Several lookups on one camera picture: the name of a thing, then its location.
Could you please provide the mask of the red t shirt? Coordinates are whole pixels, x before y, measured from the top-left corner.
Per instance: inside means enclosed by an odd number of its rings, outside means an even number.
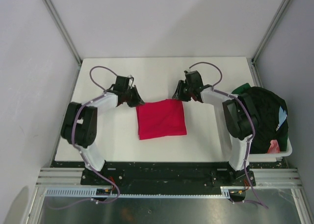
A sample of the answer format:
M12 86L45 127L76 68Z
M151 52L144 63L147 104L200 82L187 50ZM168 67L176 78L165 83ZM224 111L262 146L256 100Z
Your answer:
M179 100L148 102L136 107L136 113L140 140L187 134L183 103Z

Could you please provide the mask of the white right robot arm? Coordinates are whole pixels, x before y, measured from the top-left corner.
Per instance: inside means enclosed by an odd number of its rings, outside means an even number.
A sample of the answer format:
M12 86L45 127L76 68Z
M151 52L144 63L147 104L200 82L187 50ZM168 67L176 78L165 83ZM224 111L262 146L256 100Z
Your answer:
M233 95L215 89L210 84L203 84L198 71L185 71L185 79L179 80L172 98L189 102L191 100L210 104L223 111L224 121L231 138L231 158L226 179L231 185L238 185L244 180L243 170L248 165L251 141L259 123L257 110L248 94Z

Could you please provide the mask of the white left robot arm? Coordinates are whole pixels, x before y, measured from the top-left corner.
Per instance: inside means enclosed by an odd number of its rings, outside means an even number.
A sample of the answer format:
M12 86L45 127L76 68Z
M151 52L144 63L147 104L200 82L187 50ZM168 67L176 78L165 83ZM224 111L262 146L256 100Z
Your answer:
M108 172L103 169L105 159L96 146L98 116L126 103L128 107L144 105L133 76L117 76L111 87L86 103L68 104L61 127L61 137L76 148L86 168L92 170L91 178L102 185L108 180Z

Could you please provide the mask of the green t shirt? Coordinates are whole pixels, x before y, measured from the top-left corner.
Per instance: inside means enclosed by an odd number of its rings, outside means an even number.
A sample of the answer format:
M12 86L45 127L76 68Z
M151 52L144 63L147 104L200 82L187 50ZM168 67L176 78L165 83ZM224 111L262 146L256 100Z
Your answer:
M251 88L251 85L249 83L242 84L241 86L237 87L232 91L233 95L240 95L244 93L247 89Z

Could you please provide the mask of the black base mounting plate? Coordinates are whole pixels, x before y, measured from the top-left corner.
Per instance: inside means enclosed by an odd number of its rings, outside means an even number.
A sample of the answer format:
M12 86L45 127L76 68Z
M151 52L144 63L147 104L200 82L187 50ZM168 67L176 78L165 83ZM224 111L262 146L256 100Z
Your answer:
M205 181L213 186L256 186L255 175L247 168L235 172L228 162L105 162L100 171L84 169L83 185L103 185L107 181L119 187L134 182Z

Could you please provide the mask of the black t shirt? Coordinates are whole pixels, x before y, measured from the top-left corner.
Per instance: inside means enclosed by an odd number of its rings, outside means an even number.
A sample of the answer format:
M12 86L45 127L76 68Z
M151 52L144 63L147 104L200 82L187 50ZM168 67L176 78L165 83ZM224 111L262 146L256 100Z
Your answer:
M260 117L259 126L251 144L250 154L265 154L271 140L277 140L280 152L287 149L288 108L284 99L262 88L251 87L248 94Z

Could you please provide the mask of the white perforated plastic basket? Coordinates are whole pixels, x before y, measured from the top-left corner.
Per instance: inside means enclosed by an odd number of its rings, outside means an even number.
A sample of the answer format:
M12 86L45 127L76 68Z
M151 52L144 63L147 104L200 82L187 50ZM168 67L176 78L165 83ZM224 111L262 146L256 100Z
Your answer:
M249 162L276 162L277 158L287 157L292 154L292 146L290 140L287 141L287 149L280 153L265 153L265 154L249 154Z

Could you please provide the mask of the aluminium frame rail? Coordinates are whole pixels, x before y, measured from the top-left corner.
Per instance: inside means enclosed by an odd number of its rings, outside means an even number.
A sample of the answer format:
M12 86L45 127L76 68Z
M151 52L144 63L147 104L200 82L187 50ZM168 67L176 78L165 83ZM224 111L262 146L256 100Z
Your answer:
M83 168L42 168L37 186L80 186ZM260 189L296 189L303 187L297 169L252 169Z

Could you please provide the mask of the left aluminium corner post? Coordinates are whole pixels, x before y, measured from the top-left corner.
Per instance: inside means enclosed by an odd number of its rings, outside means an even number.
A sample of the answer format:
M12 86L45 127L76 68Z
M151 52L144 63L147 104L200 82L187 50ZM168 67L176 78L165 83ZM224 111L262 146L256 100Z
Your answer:
M72 54L73 58L75 59L78 66L82 65L82 59L79 56L79 53L73 43L72 38L70 37L69 32L66 29L54 3L52 0L42 0L43 4L45 5L48 13L50 14L56 28L58 29L61 37L63 38L65 44L67 45L70 53Z

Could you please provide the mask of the aluminium corner post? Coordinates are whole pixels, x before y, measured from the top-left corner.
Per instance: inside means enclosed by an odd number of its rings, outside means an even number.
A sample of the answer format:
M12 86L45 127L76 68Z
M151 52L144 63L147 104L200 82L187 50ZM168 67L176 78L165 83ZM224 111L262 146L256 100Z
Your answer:
M254 52L251 61L255 65L256 62L258 61L258 58L262 54L263 50L266 48L267 43L269 42L270 38L273 36L275 30L279 26L281 20L283 19L284 15L288 11L291 3L293 0L282 0L274 17L272 18L266 33L264 34L261 42L259 43L256 51Z
M82 59L79 56L79 53L73 43L72 38L70 37L69 32L66 29L54 3L52 0L42 0L43 4L45 5L48 13L50 14L56 28L58 29L61 37L63 38L65 44L67 45L70 53L72 54L73 58L75 59L78 66L82 65Z

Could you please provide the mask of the right aluminium corner post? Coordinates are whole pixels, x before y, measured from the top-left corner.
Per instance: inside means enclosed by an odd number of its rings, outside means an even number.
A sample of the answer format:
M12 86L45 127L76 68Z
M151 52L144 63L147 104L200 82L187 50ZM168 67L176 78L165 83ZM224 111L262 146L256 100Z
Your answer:
M288 11L291 3L293 0L282 0L274 17L272 18L266 33L264 34L261 42L259 43L256 51L254 52L251 61L255 65L256 62L258 61L258 58L262 54L263 50L266 48L267 43L269 42L270 38L273 36L275 30L279 26L281 20L283 19L284 15Z

